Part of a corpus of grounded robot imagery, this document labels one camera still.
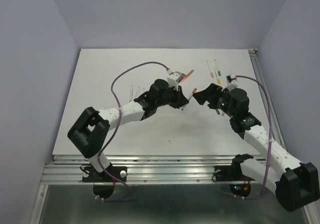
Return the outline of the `brown capped marker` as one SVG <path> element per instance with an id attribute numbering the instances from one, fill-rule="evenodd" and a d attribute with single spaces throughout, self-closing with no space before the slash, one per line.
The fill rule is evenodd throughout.
<path id="1" fill-rule="evenodd" d="M 197 91 L 197 88 L 194 88 L 194 89 L 191 91 L 191 93 L 190 93 L 189 96 L 187 97 L 188 102 L 181 107 L 181 110 L 182 110 L 182 111 L 183 111 L 183 110 L 186 108 L 186 106 L 190 103 L 191 98 L 193 97 L 193 94 L 194 94 L 196 91 Z"/>

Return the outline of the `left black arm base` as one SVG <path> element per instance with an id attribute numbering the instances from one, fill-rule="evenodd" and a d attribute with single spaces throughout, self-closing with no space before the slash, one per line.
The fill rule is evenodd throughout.
<path id="1" fill-rule="evenodd" d="M 111 178 L 108 174 L 103 172 L 97 172 L 96 169 L 90 165 L 85 164 L 81 165 L 80 170 L 83 172 L 82 174 L 82 182 L 85 183 L 94 183 L 94 182 L 112 182 L 116 181 Z M 126 166 L 111 166 L 107 168 L 107 171 L 114 176 L 115 178 L 126 182 L 127 181 L 127 171 L 128 168 Z"/>

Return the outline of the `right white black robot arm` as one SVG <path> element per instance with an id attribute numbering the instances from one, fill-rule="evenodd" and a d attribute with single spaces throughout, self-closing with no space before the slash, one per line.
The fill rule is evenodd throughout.
<path id="1" fill-rule="evenodd" d="M 250 113 L 250 100 L 245 90 L 232 85 L 223 88 L 210 84 L 193 97 L 200 105 L 208 103 L 209 108 L 222 110 L 230 118 L 232 130 L 266 160 L 266 164 L 261 164 L 250 154 L 238 154 L 230 166 L 218 168 L 216 181 L 251 178 L 272 192 L 287 211 L 319 200 L 317 168 L 289 154 L 267 133 L 262 123 Z"/>

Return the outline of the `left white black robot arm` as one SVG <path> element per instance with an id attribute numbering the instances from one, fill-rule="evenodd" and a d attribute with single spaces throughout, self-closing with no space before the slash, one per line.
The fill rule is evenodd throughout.
<path id="1" fill-rule="evenodd" d="M 87 107 L 70 128 L 67 137 L 94 168 L 94 175 L 105 181 L 111 176 L 112 164 L 100 152 L 110 130 L 145 120 L 153 116 L 159 107 L 180 109 L 188 103 L 180 85 L 175 88 L 167 81 L 157 79 L 148 91 L 121 107 L 101 111 Z"/>

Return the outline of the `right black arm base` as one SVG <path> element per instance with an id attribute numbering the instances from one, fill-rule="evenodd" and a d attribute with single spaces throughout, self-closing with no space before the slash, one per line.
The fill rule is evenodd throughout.
<path id="1" fill-rule="evenodd" d="M 214 173 L 212 176 L 213 182 L 221 181 L 246 181 L 249 179 L 248 176 L 243 174 L 241 164 L 248 164 L 253 167 L 259 162 L 254 159 L 253 156 L 249 154 L 238 154 L 233 159 L 229 165 L 215 165 Z"/>

